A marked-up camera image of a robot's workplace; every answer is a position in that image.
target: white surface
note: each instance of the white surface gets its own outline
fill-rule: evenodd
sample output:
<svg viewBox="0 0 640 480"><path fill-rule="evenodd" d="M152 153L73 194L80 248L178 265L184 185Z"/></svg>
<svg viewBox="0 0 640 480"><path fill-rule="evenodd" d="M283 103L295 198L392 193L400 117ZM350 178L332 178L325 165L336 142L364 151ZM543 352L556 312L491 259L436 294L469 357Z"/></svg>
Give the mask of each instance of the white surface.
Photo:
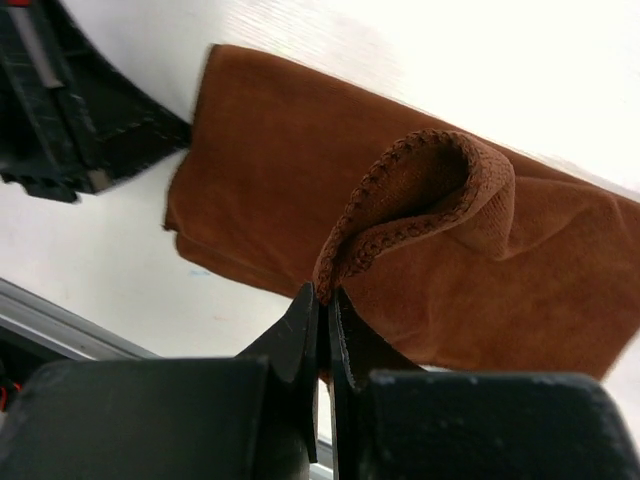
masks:
<svg viewBox="0 0 640 480"><path fill-rule="evenodd" d="M207 45L253 46L640 199L636 0L65 3L116 67L183 118ZM181 156L75 206L0 186L0 275L160 355L237 353L288 300L178 258L160 225ZM606 386L640 441L639 364L636 340Z"/></svg>

